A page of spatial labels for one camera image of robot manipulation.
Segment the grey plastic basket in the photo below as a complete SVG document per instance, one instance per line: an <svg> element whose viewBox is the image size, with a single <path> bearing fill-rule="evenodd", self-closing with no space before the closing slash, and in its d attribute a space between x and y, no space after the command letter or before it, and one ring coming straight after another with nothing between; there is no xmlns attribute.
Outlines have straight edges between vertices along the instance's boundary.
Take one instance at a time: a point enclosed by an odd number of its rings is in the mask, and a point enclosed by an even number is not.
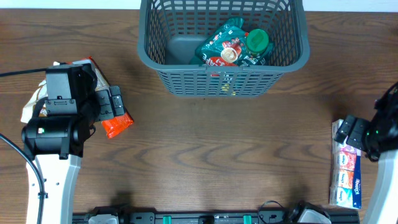
<svg viewBox="0 0 398 224"><path fill-rule="evenodd" d="M143 0L137 51L177 96L254 97L310 56L302 0Z"/></svg>

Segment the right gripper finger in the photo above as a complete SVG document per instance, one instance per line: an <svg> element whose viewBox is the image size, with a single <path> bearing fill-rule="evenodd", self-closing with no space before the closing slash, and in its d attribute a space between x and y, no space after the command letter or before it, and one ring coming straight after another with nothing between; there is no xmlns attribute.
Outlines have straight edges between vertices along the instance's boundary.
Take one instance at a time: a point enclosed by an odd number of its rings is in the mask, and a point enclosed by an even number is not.
<svg viewBox="0 0 398 224"><path fill-rule="evenodd" d="M339 119L333 123L333 140L339 144L344 144L353 132L356 124L356 117L348 115L345 119Z"/></svg>
<svg viewBox="0 0 398 224"><path fill-rule="evenodd" d="M370 122L357 117L346 117L345 124L349 126L346 143L356 149L365 151L364 137L369 129Z"/></svg>

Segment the cream brown paper bag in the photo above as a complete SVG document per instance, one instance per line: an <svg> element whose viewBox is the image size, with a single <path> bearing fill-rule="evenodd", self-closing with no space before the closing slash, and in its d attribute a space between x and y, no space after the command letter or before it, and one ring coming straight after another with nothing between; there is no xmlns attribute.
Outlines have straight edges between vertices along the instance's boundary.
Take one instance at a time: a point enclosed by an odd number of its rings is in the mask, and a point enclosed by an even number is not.
<svg viewBox="0 0 398 224"><path fill-rule="evenodd" d="M35 106L38 103L39 100L42 98L47 97L47 82L46 79L41 81L39 83L39 88L36 89L36 91L33 93L32 97L30 100L25 104L25 106L22 109L22 115L21 115L21 122L22 123L28 123L29 120L31 119Z"/></svg>

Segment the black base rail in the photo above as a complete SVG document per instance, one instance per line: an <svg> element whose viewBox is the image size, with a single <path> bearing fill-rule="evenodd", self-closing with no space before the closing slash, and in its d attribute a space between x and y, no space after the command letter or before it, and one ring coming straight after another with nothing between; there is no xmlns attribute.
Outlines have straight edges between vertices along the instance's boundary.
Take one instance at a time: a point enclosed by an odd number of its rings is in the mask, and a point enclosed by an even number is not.
<svg viewBox="0 0 398 224"><path fill-rule="evenodd" d="M96 207L88 213L75 213L72 223L120 223L120 224L260 224L260 223L361 223L356 210L347 208L322 208L300 201L288 209L275 201L267 201L258 211L212 212L158 212L133 209L125 206Z"/></svg>

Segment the Kleenex tissue multipack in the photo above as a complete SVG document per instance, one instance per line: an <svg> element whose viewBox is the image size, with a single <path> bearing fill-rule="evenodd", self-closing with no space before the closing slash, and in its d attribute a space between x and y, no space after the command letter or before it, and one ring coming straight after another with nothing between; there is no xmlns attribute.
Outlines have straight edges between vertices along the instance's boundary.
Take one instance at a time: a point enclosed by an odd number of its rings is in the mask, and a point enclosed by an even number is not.
<svg viewBox="0 0 398 224"><path fill-rule="evenodd" d="M361 151L334 140L343 120L332 122L332 175L329 204L350 209L362 207Z"/></svg>

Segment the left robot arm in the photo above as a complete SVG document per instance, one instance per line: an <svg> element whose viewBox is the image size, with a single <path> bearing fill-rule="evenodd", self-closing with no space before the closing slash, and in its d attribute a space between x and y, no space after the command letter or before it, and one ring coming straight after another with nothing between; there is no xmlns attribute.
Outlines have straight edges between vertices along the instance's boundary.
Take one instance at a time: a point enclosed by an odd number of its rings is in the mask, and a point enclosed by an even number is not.
<svg viewBox="0 0 398 224"><path fill-rule="evenodd" d="M94 123L124 116L118 86L97 90L98 69L90 59L46 69L47 94L40 98L21 138L32 161L27 223L71 223L84 142Z"/></svg>

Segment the orange biscuit pack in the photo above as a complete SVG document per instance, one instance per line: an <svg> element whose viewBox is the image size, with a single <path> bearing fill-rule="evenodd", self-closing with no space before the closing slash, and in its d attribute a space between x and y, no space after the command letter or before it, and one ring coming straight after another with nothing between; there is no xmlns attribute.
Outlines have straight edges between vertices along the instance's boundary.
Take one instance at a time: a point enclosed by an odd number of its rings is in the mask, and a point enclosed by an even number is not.
<svg viewBox="0 0 398 224"><path fill-rule="evenodd" d="M101 91L101 90L108 90L110 94L109 87L111 86L109 84L109 81L105 77L104 73L98 66L98 64L94 61L92 57L87 57L82 60L74 61L72 64L74 65L83 65L86 63L91 63L91 67L93 68L93 71L96 73L97 77L97 85L96 85L96 91ZM100 121L102 126L104 127L106 131L106 135L109 139L117 136L118 134L122 133L125 129L127 129L130 125L134 123L134 120L131 118L130 114L128 113L128 110L125 109L126 112L122 116L115 116L111 120L106 120L106 121Z"/></svg>

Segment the green lid jar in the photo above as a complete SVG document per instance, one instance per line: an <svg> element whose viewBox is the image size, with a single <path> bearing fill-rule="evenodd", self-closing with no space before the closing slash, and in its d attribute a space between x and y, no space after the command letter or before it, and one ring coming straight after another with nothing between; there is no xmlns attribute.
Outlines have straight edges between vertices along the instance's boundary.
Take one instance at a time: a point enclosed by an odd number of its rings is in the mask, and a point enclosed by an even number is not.
<svg viewBox="0 0 398 224"><path fill-rule="evenodd" d="M246 37L246 49L249 54L257 56L262 54L269 45L269 36L262 29L250 31Z"/></svg>

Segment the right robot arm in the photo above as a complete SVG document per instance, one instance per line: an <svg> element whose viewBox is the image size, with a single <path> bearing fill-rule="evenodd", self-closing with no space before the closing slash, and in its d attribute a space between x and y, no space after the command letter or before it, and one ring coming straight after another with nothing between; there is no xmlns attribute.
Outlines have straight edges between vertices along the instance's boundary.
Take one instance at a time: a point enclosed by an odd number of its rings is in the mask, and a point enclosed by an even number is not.
<svg viewBox="0 0 398 224"><path fill-rule="evenodd" d="M377 162L363 223L397 223L397 85L376 100L371 121L348 115L332 124L330 205L362 207L361 156Z"/></svg>

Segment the green Nescafe coffee bag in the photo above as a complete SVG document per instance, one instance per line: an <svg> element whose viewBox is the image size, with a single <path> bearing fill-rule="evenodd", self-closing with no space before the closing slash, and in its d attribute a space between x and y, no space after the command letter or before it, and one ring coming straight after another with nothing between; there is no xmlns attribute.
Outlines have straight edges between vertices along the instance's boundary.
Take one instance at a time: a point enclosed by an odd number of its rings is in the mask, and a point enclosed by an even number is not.
<svg viewBox="0 0 398 224"><path fill-rule="evenodd" d="M243 29L242 17L231 17L222 26L202 42L191 59L191 64L205 64L210 67L249 67L269 65L275 44L269 37L267 49L253 56L246 49L246 37L249 32ZM199 95L249 96L261 94L268 78L257 72L214 72L205 78L198 76L197 93Z"/></svg>

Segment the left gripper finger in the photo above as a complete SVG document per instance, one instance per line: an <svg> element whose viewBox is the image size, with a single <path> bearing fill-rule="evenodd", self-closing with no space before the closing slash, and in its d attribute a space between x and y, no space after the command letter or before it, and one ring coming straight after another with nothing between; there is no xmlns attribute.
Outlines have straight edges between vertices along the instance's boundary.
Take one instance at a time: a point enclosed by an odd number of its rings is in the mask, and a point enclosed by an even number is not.
<svg viewBox="0 0 398 224"><path fill-rule="evenodd" d="M99 115L96 121L106 121L114 118L113 103L108 90L95 92L96 100L99 104Z"/></svg>
<svg viewBox="0 0 398 224"><path fill-rule="evenodd" d="M111 102L113 104L114 116L122 116L125 114L126 110L124 107L123 99L121 96L121 90L119 86L109 87L111 94Z"/></svg>

